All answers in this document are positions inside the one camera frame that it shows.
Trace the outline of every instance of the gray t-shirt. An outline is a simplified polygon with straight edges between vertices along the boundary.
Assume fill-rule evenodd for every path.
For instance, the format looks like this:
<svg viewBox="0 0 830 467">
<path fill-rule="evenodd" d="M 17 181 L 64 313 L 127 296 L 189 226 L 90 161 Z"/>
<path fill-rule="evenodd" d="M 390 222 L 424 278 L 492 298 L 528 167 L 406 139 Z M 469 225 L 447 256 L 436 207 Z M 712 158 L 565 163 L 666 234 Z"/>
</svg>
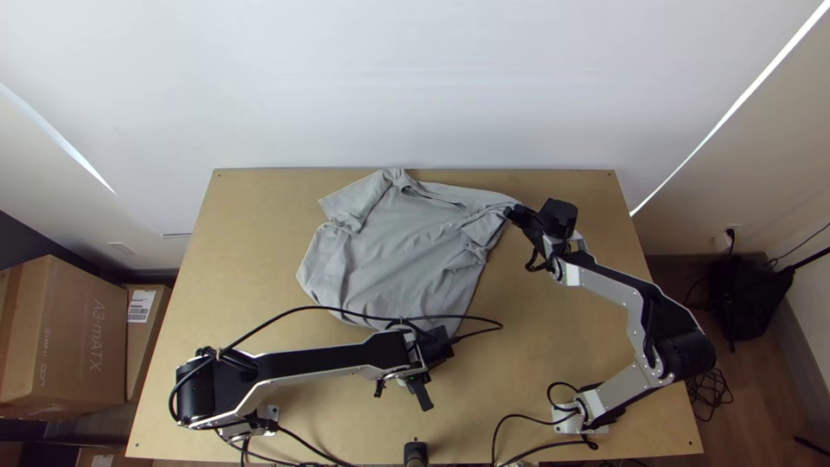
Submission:
<svg viewBox="0 0 830 467">
<path fill-rule="evenodd" d="M 502 212 L 516 202 L 378 170 L 320 200 L 329 221 L 314 233 L 297 280 L 318 304 L 370 316 L 462 315 L 501 235 Z M 350 324 L 387 325 L 332 314 Z M 417 324 L 444 325 L 452 335 L 460 321 Z"/>
</svg>

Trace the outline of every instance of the cardboard box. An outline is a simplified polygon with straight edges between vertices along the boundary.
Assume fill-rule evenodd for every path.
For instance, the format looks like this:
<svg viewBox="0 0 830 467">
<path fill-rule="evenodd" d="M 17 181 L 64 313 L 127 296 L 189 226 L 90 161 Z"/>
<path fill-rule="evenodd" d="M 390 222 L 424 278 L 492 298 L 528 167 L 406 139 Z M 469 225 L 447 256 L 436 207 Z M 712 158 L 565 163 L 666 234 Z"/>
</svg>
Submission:
<svg viewBox="0 0 830 467">
<path fill-rule="evenodd" d="M 151 467 L 153 459 L 125 457 L 125 448 L 80 448 L 75 467 Z"/>
<path fill-rule="evenodd" d="M 126 290 L 48 255 L 0 272 L 0 415 L 124 403 Z"/>
<path fill-rule="evenodd" d="M 173 291 L 165 285 L 127 285 L 127 401 L 138 402 L 158 331 Z"/>
</svg>

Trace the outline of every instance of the wooden table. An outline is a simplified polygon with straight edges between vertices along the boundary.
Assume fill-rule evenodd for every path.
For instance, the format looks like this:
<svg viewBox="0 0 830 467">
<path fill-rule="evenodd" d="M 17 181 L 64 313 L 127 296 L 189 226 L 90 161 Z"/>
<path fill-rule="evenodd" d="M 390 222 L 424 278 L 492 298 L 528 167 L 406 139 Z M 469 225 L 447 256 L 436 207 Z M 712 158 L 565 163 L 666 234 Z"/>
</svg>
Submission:
<svg viewBox="0 0 830 467">
<path fill-rule="evenodd" d="M 280 311 L 310 299 L 294 275 L 311 235 L 326 221 L 317 200 L 371 170 L 216 170 L 156 345 L 132 428 L 132 457 L 238 462 L 239 453 L 212 432 L 192 432 L 167 409 L 174 370 L 202 346 L 222 347 Z M 489 189 L 540 208 L 548 197 L 579 208 L 577 229 L 599 262 L 649 278 L 616 175 L 607 170 L 411 170 L 416 180 Z M 522 267 L 532 251 L 507 227 L 489 255 L 468 313 L 505 329 L 465 340 L 456 357 L 432 372 L 435 408 L 422 413 L 404 388 L 375 399 L 374 383 L 343 377 L 280 388 L 270 400 L 280 423 L 354 464 L 400 464 L 404 443 L 430 446 L 437 464 L 489 463 L 499 419 L 524 413 L 550 419 L 545 390 L 553 381 L 580 387 L 610 378 L 630 363 L 625 311 L 588 291 L 556 285 Z M 465 322 L 459 332 L 477 329 Z M 244 343 L 254 354 L 359 342 L 372 331 L 325 311 L 279 321 Z M 559 400 L 572 393 L 554 392 Z M 510 420 L 498 458 L 572 439 L 549 426 Z M 702 452 L 682 384 L 631 406 L 600 445 L 542 451 L 528 460 L 650 457 Z M 286 435 L 257 437 L 250 449 L 286 460 L 321 460 Z"/>
</svg>

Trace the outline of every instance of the power outlet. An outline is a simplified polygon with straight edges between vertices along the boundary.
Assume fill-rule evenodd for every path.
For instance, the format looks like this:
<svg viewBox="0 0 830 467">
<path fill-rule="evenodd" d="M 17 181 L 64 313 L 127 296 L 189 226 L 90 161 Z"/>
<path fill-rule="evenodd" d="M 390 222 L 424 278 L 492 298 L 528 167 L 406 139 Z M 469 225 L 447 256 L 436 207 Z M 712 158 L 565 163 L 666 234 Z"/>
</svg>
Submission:
<svg viewBox="0 0 830 467">
<path fill-rule="evenodd" d="M 722 230 L 719 234 L 712 237 L 712 244 L 715 247 L 715 251 L 719 253 L 728 252 L 732 248 L 732 244 L 737 241 L 737 231 L 741 228 L 740 224 L 726 224 L 724 230 Z M 733 239 L 726 231 L 732 229 L 732 232 L 735 234 L 735 239 Z"/>
</svg>

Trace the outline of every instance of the white wall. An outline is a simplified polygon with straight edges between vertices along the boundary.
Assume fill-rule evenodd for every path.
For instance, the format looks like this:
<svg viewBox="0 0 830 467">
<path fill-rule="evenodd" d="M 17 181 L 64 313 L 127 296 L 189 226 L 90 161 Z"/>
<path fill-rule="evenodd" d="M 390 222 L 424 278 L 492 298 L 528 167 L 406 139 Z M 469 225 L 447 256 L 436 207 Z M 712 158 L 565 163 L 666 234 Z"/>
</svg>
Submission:
<svg viewBox="0 0 830 467">
<path fill-rule="evenodd" d="M 177 268 L 186 240 L 162 240 L 75 163 L 7 99 L 0 97 L 0 204 L 12 217 L 81 256 L 111 268 Z M 13 164 L 8 156 L 14 155 Z M 107 245 L 122 241 L 138 255 Z"/>
<path fill-rule="evenodd" d="M 818 3 L 9 0 L 0 82 L 153 236 L 190 231 L 216 167 L 613 168 L 634 206 Z"/>
<path fill-rule="evenodd" d="M 739 252 L 787 252 L 830 221 L 830 17 L 634 217 L 646 253 L 714 253 L 727 224 Z M 830 245 L 830 229 L 780 266 Z M 830 257 L 795 275 L 787 297 L 830 386 Z"/>
</svg>

